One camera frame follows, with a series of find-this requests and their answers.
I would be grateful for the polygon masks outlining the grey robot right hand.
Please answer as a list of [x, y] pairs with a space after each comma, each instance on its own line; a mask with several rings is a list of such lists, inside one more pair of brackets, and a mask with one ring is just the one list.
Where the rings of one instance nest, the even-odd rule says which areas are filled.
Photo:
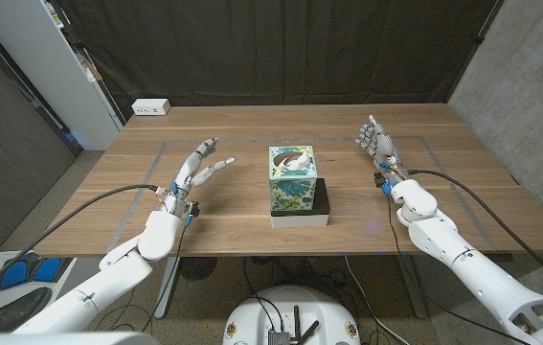
[[370, 115], [369, 123], [360, 128], [355, 142], [373, 159], [375, 167], [391, 183], [396, 184], [409, 178], [397, 146], [374, 115]]

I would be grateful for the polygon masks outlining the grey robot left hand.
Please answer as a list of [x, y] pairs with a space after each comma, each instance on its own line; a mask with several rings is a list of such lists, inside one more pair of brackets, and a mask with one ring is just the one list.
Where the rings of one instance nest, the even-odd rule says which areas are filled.
[[191, 189], [205, 184], [215, 173], [236, 161], [234, 156], [230, 156], [200, 170], [203, 160], [215, 151], [217, 141], [217, 137], [212, 137], [202, 142], [185, 159], [168, 190], [158, 192], [165, 211], [181, 218], [187, 212], [187, 197]]

